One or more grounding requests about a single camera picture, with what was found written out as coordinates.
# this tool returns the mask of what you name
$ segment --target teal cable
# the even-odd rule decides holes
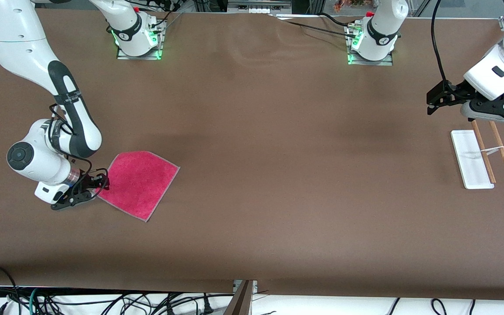
[[[28,310],[30,311],[30,315],[34,315],[34,310],[32,309],[32,303],[34,303],[34,293],[36,293],[37,290],[38,288],[32,290],[32,293],[30,293],[30,298],[28,299]]]

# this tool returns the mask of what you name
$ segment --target white floor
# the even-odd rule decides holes
[[[202,294],[185,294],[184,296],[201,297]],[[79,303],[86,301],[109,301],[118,295],[76,295],[56,297],[56,301],[66,303]],[[151,303],[158,303],[165,294],[148,295]],[[212,297],[210,304],[216,313],[228,305],[230,297]],[[0,297],[0,306],[6,301]],[[434,315],[430,299],[400,299],[394,315]],[[442,300],[448,315],[467,315],[470,309],[470,300],[444,299]],[[252,302],[252,315],[265,315],[275,311],[273,315],[387,315],[394,302],[391,297],[302,297],[292,295],[254,295]],[[65,315],[100,315],[109,303],[69,306],[62,305],[61,311]],[[203,301],[199,300],[200,312],[203,310]],[[118,315],[122,303],[117,303],[108,315]],[[194,315],[196,304],[190,301],[174,308],[176,315]],[[23,315],[28,315],[28,310],[23,307]],[[478,300],[474,307],[474,315],[504,315],[504,301]],[[18,315],[16,303],[9,303],[4,315]],[[141,309],[134,307],[126,311],[126,315],[145,315]]]

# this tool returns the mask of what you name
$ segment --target round black joint cap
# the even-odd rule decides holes
[[[7,162],[14,170],[24,170],[34,157],[34,149],[27,142],[17,142],[7,152]]]

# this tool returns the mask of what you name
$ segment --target brown table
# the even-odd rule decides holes
[[[148,150],[181,169],[148,223],[100,200],[51,211],[5,156],[53,98],[0,67],[0,265],[20,285],[504,299],[504,167],[463,188],[449,132],[470,124],[426,115],[429,20],[406,21],[394,66],[350,66],[339,36],[262,14],[185,14],[156,62],[116,60],[99,12],[39,14],[102,131],[95,166]],[[456,83],[502,36],[437,33]]]

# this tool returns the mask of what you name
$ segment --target pink cloth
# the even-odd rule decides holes
[[[98,197],[147,222],[179,169],[148,151],[120,153],[108,168],[110,190]]]

